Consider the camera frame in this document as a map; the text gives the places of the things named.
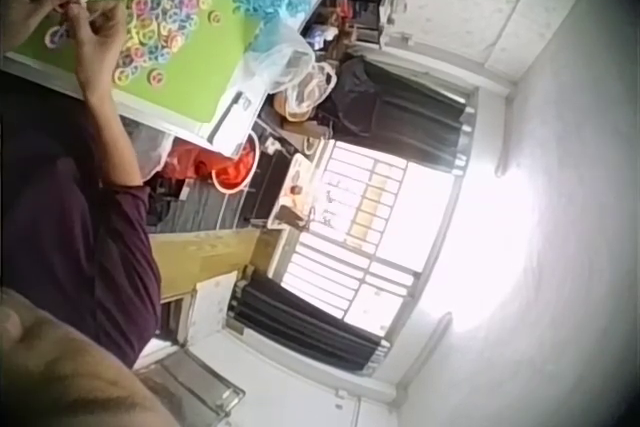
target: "metal window bars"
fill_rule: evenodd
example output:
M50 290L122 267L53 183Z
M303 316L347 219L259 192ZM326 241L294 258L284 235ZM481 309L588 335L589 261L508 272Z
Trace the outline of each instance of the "metal window bars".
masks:
M384 337L420 276L378 255L409 164L342 142L327 155L324 192L314 203L310 231L301 234L282 285Z

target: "sleeve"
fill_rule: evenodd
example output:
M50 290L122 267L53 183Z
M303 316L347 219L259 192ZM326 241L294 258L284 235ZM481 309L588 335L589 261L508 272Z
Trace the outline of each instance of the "sleeve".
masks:
M103 194L100 330L132 366L160 323L160 273L146 231L149 189L109 186Z

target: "plastic bag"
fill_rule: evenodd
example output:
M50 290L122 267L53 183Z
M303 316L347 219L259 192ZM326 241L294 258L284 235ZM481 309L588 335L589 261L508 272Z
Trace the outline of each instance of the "plastic bag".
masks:
M298 83L284 92L287 119L291 122L305 121L311 110L331 93L337 81L336 72L328 63L313 64Z
M279 19L262 26L245 58L271 94L298 83L315 62L315 54L304 38Z
M131 119L123 119L123 124L136 151L142 180L149 180L167 160L175 136Z

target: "maroon long-sleeve shirt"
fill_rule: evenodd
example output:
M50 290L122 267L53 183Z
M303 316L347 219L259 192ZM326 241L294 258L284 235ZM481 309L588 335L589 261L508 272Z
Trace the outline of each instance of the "maroon long-sleeve shirt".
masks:
M132 367L160 317L148 191L101 185L67 113L2 118L2 282Z

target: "black curtain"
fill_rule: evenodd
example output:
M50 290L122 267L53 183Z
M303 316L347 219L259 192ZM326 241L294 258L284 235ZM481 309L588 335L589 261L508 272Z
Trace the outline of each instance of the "black curtain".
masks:
M350 372L361 372L381 338L344 322L254 272L238 283L229 314L244 326L301 355Z
M333 139L451 172L465 105L419 82L354 57L319 106Z

